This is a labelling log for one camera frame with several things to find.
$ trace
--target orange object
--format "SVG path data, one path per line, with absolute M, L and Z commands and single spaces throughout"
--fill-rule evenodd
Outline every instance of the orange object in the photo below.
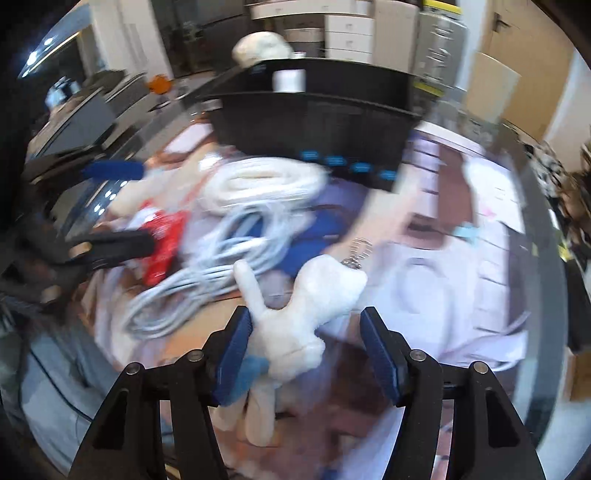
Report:
M 148 88 L 157 95 L 163 95 L 170 91 L 173 83 L 164 75 L 156 75 L 148 82 Z

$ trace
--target blue label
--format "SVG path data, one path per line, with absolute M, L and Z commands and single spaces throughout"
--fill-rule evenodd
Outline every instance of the blue label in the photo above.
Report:
M 300 158 L 304 161 L 317 161 L 320 155 L 316 150 L 304 150 L 300 153 Z
M 371 171 L 371 165 L 369 163 L 358 162 L 351 165 L 351 171 L 355 173 L 367 173 Z
M 324 161 L 329 167 L 342 167 L 347 164 L 346 160 L 343 157 L 339 157 L 338 155 L 325 157 Z
M 396 180 L 397 173 L 394 170 L 382 170 L 379 173 L 379 177 L 382 180 L 394 181 Z

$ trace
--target black plastic bin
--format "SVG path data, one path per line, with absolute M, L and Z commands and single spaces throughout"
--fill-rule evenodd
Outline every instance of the black plastic bin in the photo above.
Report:
M 313 161 L 335 176 L 391 190 L 420 115 L 313 93 L 239 92 L 202 98 L 217 139 L 247 155 Z
M 305 70 L 306 93 L 337 96 L 411 110 L 414 77 L 366 63 L 331 59 L 266 60 L 236 67 L 210 82 L 203 93 L 272 92 L 278 70 Z

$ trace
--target ceiling light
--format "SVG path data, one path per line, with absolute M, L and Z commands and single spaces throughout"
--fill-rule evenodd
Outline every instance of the ceiling light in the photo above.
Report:
M 34 51 L 29 55 L 29 59 L 27 60 L 27 65 L 31 66 L 37 61 L 37 52 Z

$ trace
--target blue gripper pad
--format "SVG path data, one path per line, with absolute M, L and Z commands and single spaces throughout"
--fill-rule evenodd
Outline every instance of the blue gripper pad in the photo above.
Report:
M 404 384 L 408 379 L 404 354 L 374 307 L 367 307 L 361 312 L 359 328 L 378 384 L 396 405 L 404 395 Z
M 236 307 L 226 328 L 213 332 L 203 347 L 213 377 L 212 397 L 218 404 L 226 404 L 232 393 L 251 333 L 250 312 Z

